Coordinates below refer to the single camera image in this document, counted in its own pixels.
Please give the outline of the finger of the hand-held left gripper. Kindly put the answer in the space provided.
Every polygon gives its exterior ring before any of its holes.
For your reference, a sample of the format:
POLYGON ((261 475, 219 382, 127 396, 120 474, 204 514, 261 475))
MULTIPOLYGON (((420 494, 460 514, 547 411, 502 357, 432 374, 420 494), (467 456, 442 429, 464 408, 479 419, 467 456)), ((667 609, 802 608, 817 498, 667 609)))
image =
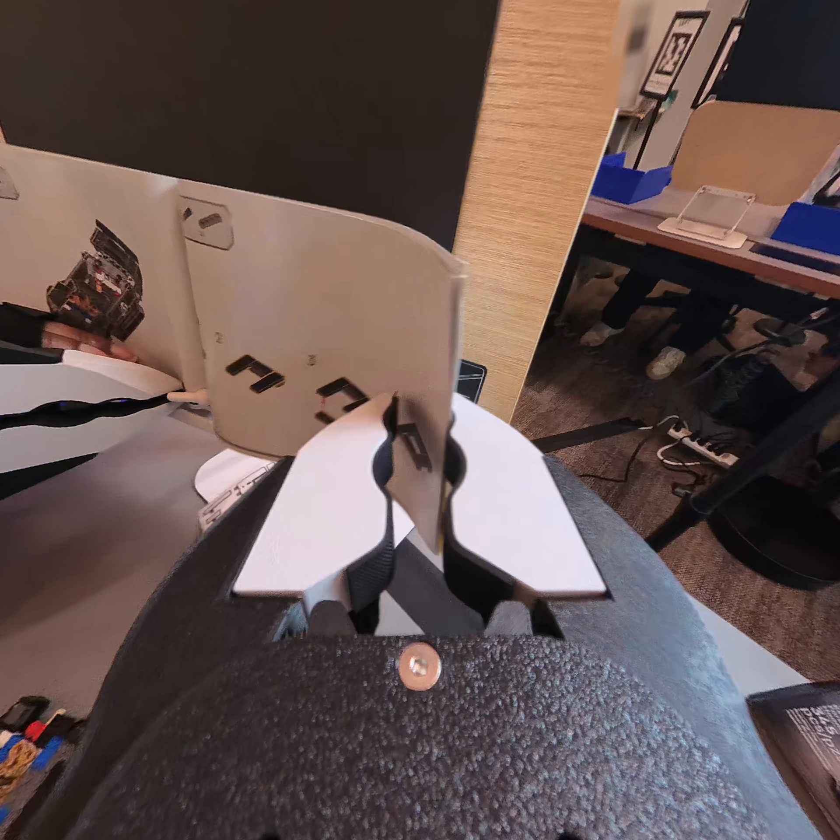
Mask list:
POLYGON ((96 455, 145 431, 165 417, 212 433, 209 412, 167 403, 122 417, 97 417, 68 427, 28 425, 1 432, 1 472, 96 455))
POLYGON ((1 364, 1 414, 29 413, 53 403, 146 401, 182 389, 176 378, 143 364, 75 350, 57 362, 1 364))

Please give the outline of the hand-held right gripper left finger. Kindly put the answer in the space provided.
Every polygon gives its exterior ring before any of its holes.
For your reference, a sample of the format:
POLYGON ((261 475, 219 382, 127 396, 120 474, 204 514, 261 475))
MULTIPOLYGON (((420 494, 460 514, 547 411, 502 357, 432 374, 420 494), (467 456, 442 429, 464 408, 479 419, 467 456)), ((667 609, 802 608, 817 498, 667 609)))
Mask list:
POLYGON ((392 427, 397 400, 378 395, 311 438, 293 459, 233 585, 239 596, 287 596, 310 613, 339 602, 358 613, 394 572, 392 427))

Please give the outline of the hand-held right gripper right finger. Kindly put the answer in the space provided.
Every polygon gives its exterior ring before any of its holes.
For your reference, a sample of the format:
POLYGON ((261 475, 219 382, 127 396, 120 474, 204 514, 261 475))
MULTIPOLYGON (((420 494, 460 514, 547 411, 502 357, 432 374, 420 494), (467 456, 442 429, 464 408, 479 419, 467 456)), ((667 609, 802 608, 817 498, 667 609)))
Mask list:
POLYGON ((488 622, 499 604, 534 613, 606 598, 606 583, 546 458, 510 425, 455 395, 448 431, 444 579, 488 622))

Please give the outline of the instruction booklet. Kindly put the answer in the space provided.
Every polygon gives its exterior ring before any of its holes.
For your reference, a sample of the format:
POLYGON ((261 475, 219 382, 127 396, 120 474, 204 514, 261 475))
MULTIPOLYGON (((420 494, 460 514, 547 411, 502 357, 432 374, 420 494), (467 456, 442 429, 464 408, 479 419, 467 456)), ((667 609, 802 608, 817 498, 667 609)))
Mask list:
MULTIPOLYGON (((392 497, 438 538, 466 267, 385 220, 2 144, 2 303, 119 340, 206 387, 216 436, 295 455, 396 396, 392 497)), ((158 396, 58 402, 9 427, 125 417, 158 396)))

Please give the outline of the partly built lego car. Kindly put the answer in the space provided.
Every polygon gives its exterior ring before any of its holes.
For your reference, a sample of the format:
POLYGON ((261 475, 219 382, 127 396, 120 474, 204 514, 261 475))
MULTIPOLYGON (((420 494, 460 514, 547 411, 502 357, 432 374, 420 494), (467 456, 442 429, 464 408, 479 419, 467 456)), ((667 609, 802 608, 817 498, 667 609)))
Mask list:
POLYGON ((88 720, 50 698, 24 695, 1 713, 1 817, 9 823, 72 757, 88 720))

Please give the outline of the lego set box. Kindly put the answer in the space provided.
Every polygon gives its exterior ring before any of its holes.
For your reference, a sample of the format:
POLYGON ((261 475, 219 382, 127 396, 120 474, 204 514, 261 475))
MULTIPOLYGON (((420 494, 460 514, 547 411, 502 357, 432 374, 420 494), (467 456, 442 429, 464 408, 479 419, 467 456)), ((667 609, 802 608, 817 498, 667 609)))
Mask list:
POLYGON ((747 697, 794 795, 825 838, 839 835, 839 684, 808 682, 747 697))

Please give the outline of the person's left hand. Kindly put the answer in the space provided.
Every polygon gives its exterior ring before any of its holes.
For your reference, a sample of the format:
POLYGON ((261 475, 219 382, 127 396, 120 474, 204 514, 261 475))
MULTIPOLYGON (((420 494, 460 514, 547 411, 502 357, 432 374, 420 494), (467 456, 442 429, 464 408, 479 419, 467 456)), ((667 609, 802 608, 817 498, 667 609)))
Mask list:
POLYGON ((138 355, 117 339, 73 328, 61 322, 46 321, 40 334, 40 347, 50 350, 75 350, 130 363, 139 363, 138 355))

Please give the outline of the black and white sticker sheet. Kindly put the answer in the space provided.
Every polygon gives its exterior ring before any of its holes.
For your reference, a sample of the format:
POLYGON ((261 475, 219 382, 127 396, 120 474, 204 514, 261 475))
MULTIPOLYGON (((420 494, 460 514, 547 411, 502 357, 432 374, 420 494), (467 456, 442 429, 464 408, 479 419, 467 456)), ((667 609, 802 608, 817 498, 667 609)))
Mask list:
POLYGON ((226 487, 202 507, 197 513, 200 533, 209 530, 230 508, 238 503, 241 497, 247 495, 252 486, 258 483, 269 471, 270 468, 265 465, 252 470, 226 487))

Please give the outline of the white power strip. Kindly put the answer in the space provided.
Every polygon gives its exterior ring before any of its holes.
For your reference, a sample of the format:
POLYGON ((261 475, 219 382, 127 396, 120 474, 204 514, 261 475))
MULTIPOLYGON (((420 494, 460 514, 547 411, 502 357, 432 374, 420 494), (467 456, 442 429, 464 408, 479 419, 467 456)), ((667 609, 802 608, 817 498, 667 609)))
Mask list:
POLYGON ((731 440, 721 437, 703 437, 693 432, 682 420, 675 420, 667 430, 669 443, 657 450, 656 458, 671 468, 696 467, 709 464, 722 469, 734 467, 739 457, 734 453, 731 440))

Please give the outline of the black slanted stand pole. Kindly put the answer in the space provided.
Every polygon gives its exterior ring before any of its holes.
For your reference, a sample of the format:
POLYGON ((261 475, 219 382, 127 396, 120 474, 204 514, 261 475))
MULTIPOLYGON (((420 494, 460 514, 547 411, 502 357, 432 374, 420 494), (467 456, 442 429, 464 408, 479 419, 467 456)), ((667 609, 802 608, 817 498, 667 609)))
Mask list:
POLYGON ((740 458, 719 480, 678 504, 677 509, 646 538, 659 553, 681 535, 710 518, 752 481, 766 474, 784 455, 820 432, 839 412, 839 370, 825 378, 806 404, 740 458))

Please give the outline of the black bag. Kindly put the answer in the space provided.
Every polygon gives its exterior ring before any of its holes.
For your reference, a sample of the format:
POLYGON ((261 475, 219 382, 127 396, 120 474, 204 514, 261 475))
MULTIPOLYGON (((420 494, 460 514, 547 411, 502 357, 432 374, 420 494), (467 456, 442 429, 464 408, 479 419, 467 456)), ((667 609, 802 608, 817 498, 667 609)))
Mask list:
POLYGON ((719 425, 762 439, 810 402, 770 353, 724 360, 700 382, 700 410, 719 425))

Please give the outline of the wooden desk with black legs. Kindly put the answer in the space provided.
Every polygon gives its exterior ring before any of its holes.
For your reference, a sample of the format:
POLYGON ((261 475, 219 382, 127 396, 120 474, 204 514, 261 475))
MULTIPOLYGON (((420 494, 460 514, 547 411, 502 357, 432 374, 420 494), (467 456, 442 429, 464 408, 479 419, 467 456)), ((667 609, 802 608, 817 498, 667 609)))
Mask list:
POLYGON ((757 253, 749 243, 727 249, 666 234, 660 222, 637 206, 589 198, 544 331, 560 318, 581 260, 592 257, 627 269, 592 326, 625 328, 638 309, 671 309, 678 325, 665 346, 686 359, 718 340, 736 309, 838 335, 838 274, 757 253))

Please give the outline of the small blue parts bin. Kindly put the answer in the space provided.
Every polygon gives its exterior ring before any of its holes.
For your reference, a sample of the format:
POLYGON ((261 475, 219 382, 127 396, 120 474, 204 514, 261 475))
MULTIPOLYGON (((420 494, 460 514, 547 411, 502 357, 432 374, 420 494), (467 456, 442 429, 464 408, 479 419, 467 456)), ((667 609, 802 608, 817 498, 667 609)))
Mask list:
POLYGON ((792 203, 784 212, 771 240, 839 256, 839 208, 792 203))
POLYGON ((591 196, 630 205, 658 196, 671 183, 673 166, 642 171, 625 166, 625 160, 625 152, 602 157, 591 196))

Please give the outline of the beige and black desk divider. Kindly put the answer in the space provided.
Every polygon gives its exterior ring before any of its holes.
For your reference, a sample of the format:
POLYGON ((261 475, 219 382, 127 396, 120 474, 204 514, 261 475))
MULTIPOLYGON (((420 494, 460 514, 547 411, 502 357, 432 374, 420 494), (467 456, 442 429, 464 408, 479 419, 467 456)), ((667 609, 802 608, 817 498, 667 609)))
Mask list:
POLYGON ((716 98, 689 118, 670 187, 797 201, 839 141, 839 2, 751 2, 716 98))

